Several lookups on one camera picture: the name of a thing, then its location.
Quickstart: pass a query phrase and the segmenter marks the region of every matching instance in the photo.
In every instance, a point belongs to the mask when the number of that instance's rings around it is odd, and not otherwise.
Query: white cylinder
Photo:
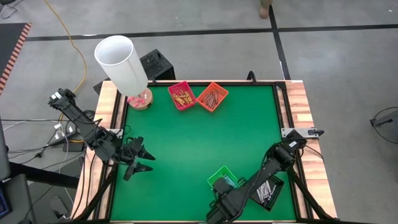
[[[148,78],[132,41],[121,35],[103,39],[94,56],[124,96],[136,96],[148,85]]]

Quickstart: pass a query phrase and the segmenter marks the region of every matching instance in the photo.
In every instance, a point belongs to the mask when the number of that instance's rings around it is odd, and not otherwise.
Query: small bin
[[[210,187],[213,189],[213,185],[217,179],[224,178],[226,179],[227,183],[232,185],[234,188],[238,188],[240,185],[238,184],[237,178],[233,175],[233,173],[228,169],[226,166],[222,166],[215,174],[213,174],[207,182],[209,183]]]
[[[197,102],[206,110],[213,112],[218,105],[224,100],[228,95],[228,90],[217,85],[217,83],[210,83],[210,85],[200,94],[197,98]]]
[[[169,93],[179,111],[190,108],[196,103],[195,95],[186,81],[170,86]]]

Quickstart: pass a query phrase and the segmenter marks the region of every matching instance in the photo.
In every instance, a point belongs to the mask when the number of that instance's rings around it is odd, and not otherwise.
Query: green mat
[[[195,96],[205,89],[192,88]],[[120,166],[112,220],[201,221],[214,199],[207,179],[223,165],[237,177],[250,178],[268,148],[281,140],[270,86],[227,86],[229,95],[214,113],[199,104],[178,111],[167,87],[152,87],[154,104],[147,110],[127,109],[128,136],[144,137],[154,168],[123,180]],[[271,212],[249,200],[240,220],[294,220],[292,196],[285,185]]]

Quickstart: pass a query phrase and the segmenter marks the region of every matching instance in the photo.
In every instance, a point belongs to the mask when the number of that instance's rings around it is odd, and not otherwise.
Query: gray floor
[[[257,0],[50,3],[71,34],[271,26],[258,17]],[[273,6],[278,27],[398,24],[398,3],[393,0],[276,0]],[[0,22],[32,22],[31,37],[65,35],[43,1],[22,2],[18,9]],[[397,147],[369,125],[379,110],[397,105],[397,37],[398,29],[280,34],[290,75],[304,80],[315,124],[326,131],[320,142],[342,220],[395,223],[398,219]],[[283,79],[271,33],[132,40],[139,55],[159,49],[179,79],[245,78],[249,70],[260,79]],[[92,86],[106,77],[93,57],[99,41],[75,41],[88,63],[88,78],[77,98],[83,109],[95,110],[98,96]],[[58,118],[59,112],[47,105],[48,97],[59,87],[74,88],[82,75],[83,64],[68,41],[26,42],[0,96],[0,113],[7,119]],[[382,132],[394,139],[389,128]],[[40,147],[52,131],[51,123],[20,125],[6,131],[6,141],[12,150]],[[13,161],[24,162],[31,156]],[[50,149],[28,165],[45,167],[64,156],[61,149]]]

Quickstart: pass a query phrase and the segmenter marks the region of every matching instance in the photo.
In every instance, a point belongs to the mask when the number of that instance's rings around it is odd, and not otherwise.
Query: person's foot
[[[260,17],[261,19],[267,19],[269,16],[268,9],[260,7]]]

